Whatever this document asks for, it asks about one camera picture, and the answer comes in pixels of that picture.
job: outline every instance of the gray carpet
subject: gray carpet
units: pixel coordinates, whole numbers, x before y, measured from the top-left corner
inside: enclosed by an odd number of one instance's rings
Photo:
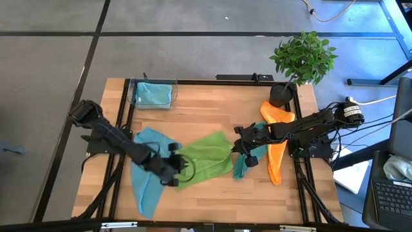
[[[94,31],[103,0],[0,1],[0,30]],[[310,1],[320,17],[335,15],[346,1]],[[395,9],[392,0],[385,0]],[[112,1],[105,31],[390,32],[377,3],[356,3],[330,23],[310,17],[293,1]],[[404,35],[408,43],[409,34]],[[82,98],[99,101],[108,77],[213,79],[218,73],[272,73],[268,59],[280,40],[268,37],[100,38]],[[395,88],[349,87],[347,78],[381,79],[406,62],[393,39],[330,39],[337,47],[335,69],[315,87],[318,106],[352,96],[359,102],[393,95]],[[0,37],[0,141],[24,147],[24,156],[0,155],[0,224],[27,222],[43,182],[90,46],[89,37]],[[367,121],[389,115],[393,99],[362,107]],[[80,180],[86,143],[83,130],[70,135],[46,212],[67,219]],[[347,136],[351,142],[362,135]],[[359,144],[386,139],[382,130]],[[351,220],[344,211],[344,218]]]

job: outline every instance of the wooden table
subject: wooden table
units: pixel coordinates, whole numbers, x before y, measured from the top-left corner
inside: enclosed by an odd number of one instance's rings
[[[108,79],[101,106],[104,116],[116,121],[124,79]],[[231,141],[238,139],[235,126],[264,121],[259,108],[268,99],[270,87],[264,86],[178,86],[174,110],[135,110],[131,129],[136,133],[150,127],[168,137],[189,144],[214,131],[224,131]],[[303,117],[318,111],[312,85],[298,88]],[[238,154],[232,154],[232,161]],[[81,214],[102,186],[108,155],[87,161],[80,181],[73,216]],[[237,222],[301,224],[301,208],[293,160],[286,149],[281,165],[282,184],[269,179],[268,159],[250,169],[243,180],[234,180],[232,172],[176,191],[165,188],[153,220],[180,222]],[[315,187],[320,198],[336,218],[342,221],[341,207],[332,172],[321,159],[312,159]],[[148,220],[138,212],[131,185],[131,160],[126,159],[115,219]],[[108,214],[108,197],[104,215]],[[314,221],[310,196],[306,193],[308,212]]]

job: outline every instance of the orange cloth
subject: orange cloth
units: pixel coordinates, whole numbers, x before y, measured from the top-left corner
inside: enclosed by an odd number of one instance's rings
[[[268,124],[275,122],[292,122],[295,119],[294,113],[286,112],[285,110],[276,108],[267,101],[264,101],[262,106],[260,107],[260,113],[268,122]],[[270,180],[275,185],[280,185],[282,183],[281,163],[283,153],[285,152],[286,143],[287,141],[284,141],[281,144],[268,145],[268,171]]]

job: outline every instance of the keyboard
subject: keyboard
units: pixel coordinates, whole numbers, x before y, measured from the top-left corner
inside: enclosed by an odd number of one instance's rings
[[[373,198],[379,224],[405,230],[412,222],[412,183],[373,179]]]

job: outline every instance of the light blue cloth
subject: light blue cloth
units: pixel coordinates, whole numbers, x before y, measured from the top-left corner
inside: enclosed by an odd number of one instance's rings
[[[159,144],[150,143],[148,146],[157,151],[160,145],[160,156],[169,157],[169,144],[175,141],[151,128],[145,128],[136,135],[135,142],[158,142]],[[131,165],[131,180],[140,214],[152,219],[164,186],[160,184],[158,176],[150,171],[144,171],[133,162]]]
[[[169,109],[172,101],[170,84],[137,83],[136,104],[138,109]]]
[[[265,122],[260,122],[258,124],[255,124],[255,128],[262,129],[263,125],[265,125]],[[268,146],[263,145],[258,148],[253,149],[250,151],[250,154],[252,156],[256,156],[258,160],[262,159],[262,157],[268,152]],[[233,178],[236,180],[241,180],[244,176],[246,171],[248,170],[248,167],[245,164],[245,159],[246,155],[239,155],[238,159],[236,160],[236,164],[233,169]]]

